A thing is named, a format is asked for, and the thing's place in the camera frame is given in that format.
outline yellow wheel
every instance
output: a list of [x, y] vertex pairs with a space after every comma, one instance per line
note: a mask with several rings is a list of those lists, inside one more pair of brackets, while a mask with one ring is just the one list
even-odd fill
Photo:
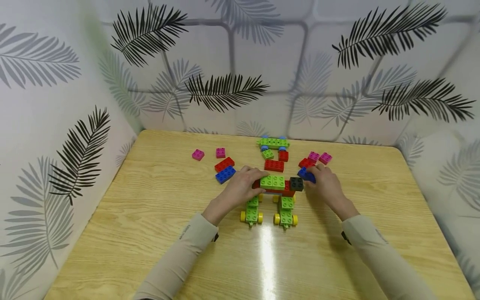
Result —
[[275, 225], [280, 224], [280, 214], [275, 214], [273, 216], [273, 224], [275, 224]]

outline beige sleeve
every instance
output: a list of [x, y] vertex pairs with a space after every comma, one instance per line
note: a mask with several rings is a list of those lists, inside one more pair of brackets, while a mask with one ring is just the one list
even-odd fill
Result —
[[171, 300], [183, 285], [198, 255], [213, 240], [218, 228], [197, 213], [178, 241], [162, 256], [138, 288], [134, 300]]
[[370, 219], [361, 215], [354, 216], [343, 221], [342, 227], [389, 300], [437, 299], [407, 261], [388, 244]]

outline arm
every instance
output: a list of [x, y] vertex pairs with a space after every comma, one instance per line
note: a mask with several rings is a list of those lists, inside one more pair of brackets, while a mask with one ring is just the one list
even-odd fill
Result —
[[329, 168], [308, 169], [316, 184], [306, 181], [307, 197], [322, 199], [342, 221], [343, 231], [389, 300], [437, 299], [423, 279], [383, 238], [378, 229], [345, 197], [340, 181]]
[[213, 199], [202, 214], [196, 214], [179, 239], [167, 250], [141, 283], [133, 300], [171, 300], [186, 280], [197, 257], [218, 232], [220, 221], [235, 207], [265, 192], [252, 189], [255, 180], [268, 172], [243, 167], [228, 182], [223, 192]]

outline person's left hand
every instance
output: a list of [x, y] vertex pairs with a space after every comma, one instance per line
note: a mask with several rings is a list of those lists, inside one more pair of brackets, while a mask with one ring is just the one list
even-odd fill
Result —
[[266, 192], [261, 188], [252, 189], [252, 185], [255, 180], [268, 175], [267, 171], [244, 166], [240, 171], [235, 172], [223, 192], [210, 202], [202, 215], [217, 226], [232, 209]]

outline hand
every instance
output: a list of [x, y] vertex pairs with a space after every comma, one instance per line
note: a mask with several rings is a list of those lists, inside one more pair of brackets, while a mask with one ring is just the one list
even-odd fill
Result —
[[340, 180], [330, 168], [318, 164], [307, 171], [311, 172], [317, 181], [304, 181], [307, 197], [311, 201], [323, 200], [342, 221], [360, 214], [352, 201], [343, 194]]
[[266, 192], [261, 188], [252, 189], [252, 184], [255, 180], [268, 175], [266, 171], [244, 166], [240, 171], [235, 172], [223, 192], [210, 202], [202, 215], [207, 221], [217, 226], [232, 209]]

